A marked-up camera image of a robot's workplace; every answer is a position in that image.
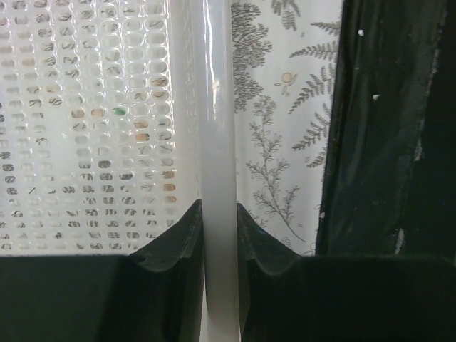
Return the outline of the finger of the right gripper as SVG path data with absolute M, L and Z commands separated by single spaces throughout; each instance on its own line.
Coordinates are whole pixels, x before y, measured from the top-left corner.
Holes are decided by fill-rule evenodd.
M 455 3 L 345 1 L 320 255 L 455 254 Z

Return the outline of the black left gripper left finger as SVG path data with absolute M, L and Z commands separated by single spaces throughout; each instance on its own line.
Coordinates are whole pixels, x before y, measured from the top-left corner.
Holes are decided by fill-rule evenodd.
M 202 204 L 130 255 L 1 258 L 3 341 L 198 341 Z

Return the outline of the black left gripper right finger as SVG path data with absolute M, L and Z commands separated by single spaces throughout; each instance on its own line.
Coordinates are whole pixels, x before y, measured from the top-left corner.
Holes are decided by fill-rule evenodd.
M 301 256 L 237 208 L 243 341 L 453 341 L 455 267 L 433 256 Z

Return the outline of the white perforated plastic basket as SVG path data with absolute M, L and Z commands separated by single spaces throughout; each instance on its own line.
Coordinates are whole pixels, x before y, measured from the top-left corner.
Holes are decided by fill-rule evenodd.
M 1 3 L 1 258 L 130 255 L 200 201 L 198 341 L 239 341 L 228 1 Z

